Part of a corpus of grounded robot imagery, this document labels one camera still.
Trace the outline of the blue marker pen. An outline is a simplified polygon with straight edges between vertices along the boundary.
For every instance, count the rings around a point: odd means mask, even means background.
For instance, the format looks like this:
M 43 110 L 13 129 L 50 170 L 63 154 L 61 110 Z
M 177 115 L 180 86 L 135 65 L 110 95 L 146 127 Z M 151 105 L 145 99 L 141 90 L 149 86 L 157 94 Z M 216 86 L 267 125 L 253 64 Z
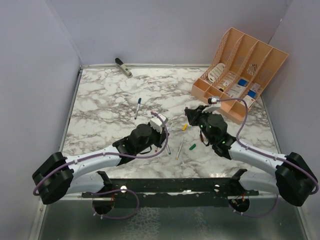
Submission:
M 138 117 L 138 113 L 139 113 L 139 110 L 140 110 L 140 106 L 141 106 L 141 103 L 138 104 L 138 102 L 137 102 L 137 107 L 136 107 L 135 114 L 134 114 L 134 119 L 135 119 L 135 120 L 136 120 L 137 117 Z

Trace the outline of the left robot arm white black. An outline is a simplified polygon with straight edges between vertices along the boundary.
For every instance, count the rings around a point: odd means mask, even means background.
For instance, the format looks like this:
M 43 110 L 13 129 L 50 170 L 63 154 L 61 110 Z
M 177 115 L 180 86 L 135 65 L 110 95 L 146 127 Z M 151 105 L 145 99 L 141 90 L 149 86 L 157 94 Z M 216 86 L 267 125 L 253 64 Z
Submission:
M 42 203 L 49 205 L 71 193 L 72 183 L 82 176 L 103 168 L 117 167 L 135 159 L 148 159 L 154 155 L 142 155 L 144 150 L 168 143 L 168 128 L 154 129 L 150 123 L 139 124 L 130 135 L 117 140 L 101 150 L 91 153 L 63 156 L 58 151 L 49 156 L 32 174 L 35 184 L 33 195 L 39 196 Z

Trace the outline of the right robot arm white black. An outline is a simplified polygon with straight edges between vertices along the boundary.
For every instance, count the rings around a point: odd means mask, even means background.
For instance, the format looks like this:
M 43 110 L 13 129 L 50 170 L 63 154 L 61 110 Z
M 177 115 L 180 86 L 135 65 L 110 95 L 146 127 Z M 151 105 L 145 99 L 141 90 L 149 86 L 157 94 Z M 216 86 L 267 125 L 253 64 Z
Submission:
M 185 108 L 190 126 L 197 126 L 207 145 L 223 158 L 240 161 L 260 169 L 245 172 L 230 182 L 229 189 L 240 196 L 246 191 L 263 191 L 280 195 L 289 204 L 301 207 L 309 195 L 318 189 L 318 180 L 301 155 L 272 153 L 238 141 L 227 132 L 228 125 L 221 114 L 213 113 L 210 106 Z

